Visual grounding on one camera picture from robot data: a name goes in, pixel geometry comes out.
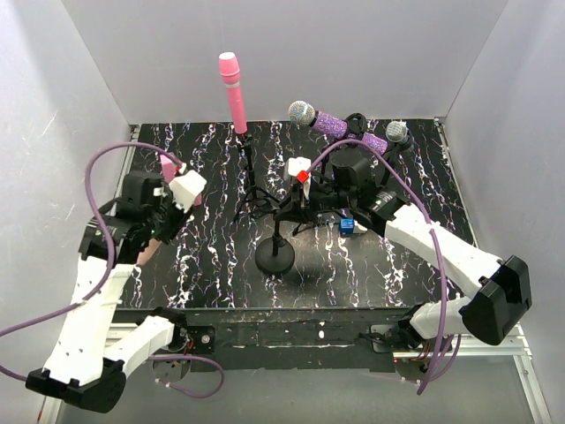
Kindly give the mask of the peach toy microphone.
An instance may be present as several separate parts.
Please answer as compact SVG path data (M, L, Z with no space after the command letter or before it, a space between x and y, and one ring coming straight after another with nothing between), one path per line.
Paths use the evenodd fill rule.
M145 265L156 253L159 247L162 245L160 240L155 238L151 238L148 242L147 247L139 253L138 258L136 260L137 266Z

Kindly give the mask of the black round-base mic stand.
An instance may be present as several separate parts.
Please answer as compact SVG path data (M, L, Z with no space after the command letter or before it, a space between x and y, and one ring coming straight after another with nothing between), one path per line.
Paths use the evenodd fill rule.
M267 276L288 273L295 261L294 247L282 236L281 224L274 221L272 236L261 241L255 250L257 268Z

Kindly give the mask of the black tripod mic stand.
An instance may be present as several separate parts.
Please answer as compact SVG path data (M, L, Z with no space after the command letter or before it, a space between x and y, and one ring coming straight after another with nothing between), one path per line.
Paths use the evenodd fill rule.
M260 219L263 216L273 215L280 205L280 201L265 188L257 185L255 169L253 167L252 137L246 132L237 134L238 152L243 154L246 160L244 167L245 196L238 203L237 211L232 222L237 223L242 214L252 219Z

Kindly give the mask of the pink toy microphone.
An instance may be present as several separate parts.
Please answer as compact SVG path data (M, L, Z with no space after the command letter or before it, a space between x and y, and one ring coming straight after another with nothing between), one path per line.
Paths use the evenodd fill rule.
M240 67L233 52L223 52L219 55L219 72L226 88L235 132L243 135L247 133L247 119L240 86Z

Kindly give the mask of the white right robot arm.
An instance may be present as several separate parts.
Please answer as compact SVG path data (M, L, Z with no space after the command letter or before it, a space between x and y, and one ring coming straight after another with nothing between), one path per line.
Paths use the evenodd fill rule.
M311 160L298 157L284 165L290 192L275 213L277 222L311 222L317 215L346 209L361 226L396 242L443 271L462 295L447 302L412 307L378 339L419 351L439 334L470 334L499 345L531 308L527 264L515 255L502 260L426 219L414 200L373 179L369 162L345 149L333 158L333 174L314 182Z

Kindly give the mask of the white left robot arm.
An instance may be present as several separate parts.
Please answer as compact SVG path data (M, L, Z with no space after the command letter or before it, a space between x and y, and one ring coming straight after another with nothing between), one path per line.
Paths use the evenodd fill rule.
M151 239L169 243L184 227L206 185L194 170L170 182L155 173L132 172L122 196L99 208L79 246L72 294L77 308L65 317L45 364L31 371L26 388L80 409L109 412L121 397L127 377L160 349L181 352L187 345L187 320L157 307L128 336L106 345L118 301L138 257Z

